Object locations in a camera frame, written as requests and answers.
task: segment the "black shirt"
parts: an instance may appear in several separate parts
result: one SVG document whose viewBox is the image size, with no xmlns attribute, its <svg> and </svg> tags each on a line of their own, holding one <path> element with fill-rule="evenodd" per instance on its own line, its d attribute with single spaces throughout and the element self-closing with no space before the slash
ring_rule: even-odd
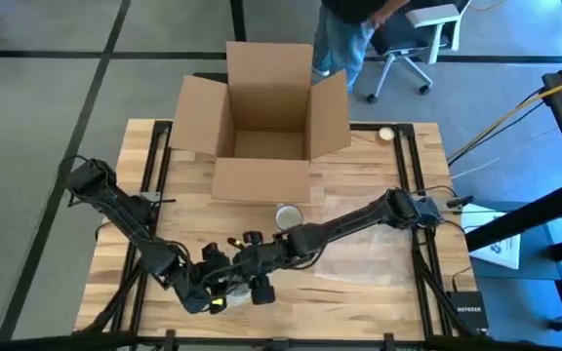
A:
<svg viewBox="0 0 562 351">
<path fill-rule="evenodd" d="M 358 24 L 369 19 L 386 0 L 322 0 L 322 5 L 331 10 L 338 19 Z"/>
</svg>

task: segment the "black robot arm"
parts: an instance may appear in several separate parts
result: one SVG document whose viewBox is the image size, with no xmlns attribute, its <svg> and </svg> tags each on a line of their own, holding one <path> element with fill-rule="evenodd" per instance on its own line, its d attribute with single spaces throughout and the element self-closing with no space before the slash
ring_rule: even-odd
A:
<svg viewBox="0 0 562 351">
<path fill-rule="evenodd" d="M 244 244 L 229 239 L 239 249 L 232 260 L 211 243 L 203 248 L 203 261 L 193 263 L 181 243 L 150 235 L 147 226 L 157 216 L 153 204 L 118 188 L 116 174 L 105 162 L 86 160 L 69 175 L 66 187 L 79 203 L 92 205 L 123 232 L 140 250 L 140 265 L 164 289 L 173 288 L 189 313 L 221 312 L 225 297 L 242 285 L 252 290 L 255 304 L 270 303 L 275 297 L 267 274 L 312 266 L 328 243 L 369 226 L 407 229 L 443 220 L 429 198 L 417 201 L 392 188 L 362 209 L 321 224 L 297 225 L 273 234 L 269 243 L 256 231 L 244 233 Z"/>
</svg>

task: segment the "clear plastic sheet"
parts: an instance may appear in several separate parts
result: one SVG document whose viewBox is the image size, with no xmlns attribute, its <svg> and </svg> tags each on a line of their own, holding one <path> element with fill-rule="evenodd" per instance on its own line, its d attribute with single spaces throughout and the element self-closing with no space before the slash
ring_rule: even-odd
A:
<svg viewBox="0 0 562 351">
<path fill-rule="evenodd" d="M 327 195 L 325 221 L 366 206 L 374 195 L 349 198 Z M 352 284 L 371 286 L 413 285 L 411 232 L 375 225 L 327 245 L 312 268 L 315 275 Z"/>
</svg>

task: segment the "chair leg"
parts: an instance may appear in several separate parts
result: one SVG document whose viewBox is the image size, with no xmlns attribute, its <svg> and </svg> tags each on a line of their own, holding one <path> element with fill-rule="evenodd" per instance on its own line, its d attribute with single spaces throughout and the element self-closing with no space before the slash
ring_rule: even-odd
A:
<svg viewBox="0 0 562 351">
<path fill-rule="evenodd" d="M 426 75 L 426 73 L 424 73 L 424 71 L 422 71 L 422 69 L 419 68 L 415 62 L 411 61 L 409 57 L 403 57 L 403 61 L 407 63 L 411 71 L 414 72 L 418 76 L 418 78 L 424 81 L 428 88 L 432 87 L 432 79 L 430 79 L 430 77 Z"/>
<path fill-rule="evenodd" d="M 387 77 L 387 73 L 389 72 L 389 68 L 391 65 L 396 61 L 395 54 L 388 54 L 387 60 L 385 61 L 385 66 L 382 68 L 381 78 L 379 79 L 379 83 L 377 84 L 377 89 L 375 92 L 368 96 L 369 103 L 377 102 L 378 96 L 381 93 L 382 84 L 385 82 L 385 78 Z"/>
</svg>

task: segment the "shoe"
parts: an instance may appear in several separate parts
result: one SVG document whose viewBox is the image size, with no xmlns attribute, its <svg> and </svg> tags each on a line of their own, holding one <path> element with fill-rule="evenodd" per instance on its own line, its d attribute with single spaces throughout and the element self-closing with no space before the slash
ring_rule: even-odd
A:
<svg viewBox="0 0 562 351">
<path fill-rule="evenodd" d="M 323 77 L 323 78 L 327 78 L 327 77 L 329 76 L 329 74 L 331 73 L 331 72 L 328 71 L 328 70 L 326 70 L 326 71 L 319 71 L 319 70 L 317 70 L 317 69 L 315 69 L 315 68 L 313 68 L 313 67 L 311 67 L 311 70 L 312 70 L 315 74 L 317 74 L 317 75 L 319 75 L 320 77 Z"/>
</svg>

